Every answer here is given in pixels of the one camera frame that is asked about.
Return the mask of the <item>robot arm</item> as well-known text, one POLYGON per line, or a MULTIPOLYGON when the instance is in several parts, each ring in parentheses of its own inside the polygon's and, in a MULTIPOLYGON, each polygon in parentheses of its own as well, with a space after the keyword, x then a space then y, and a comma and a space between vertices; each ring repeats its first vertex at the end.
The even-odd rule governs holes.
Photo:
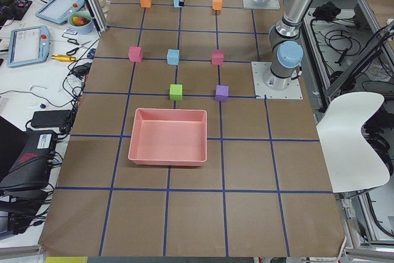
POLYGON ((263 74, 263 82, 270 89, 286 89, 295 68, 301 63, 304 52, 296 39, 311 3, 312 0, 290 0, 282 19, 270 30, 269 40, 274 59, 263 74))

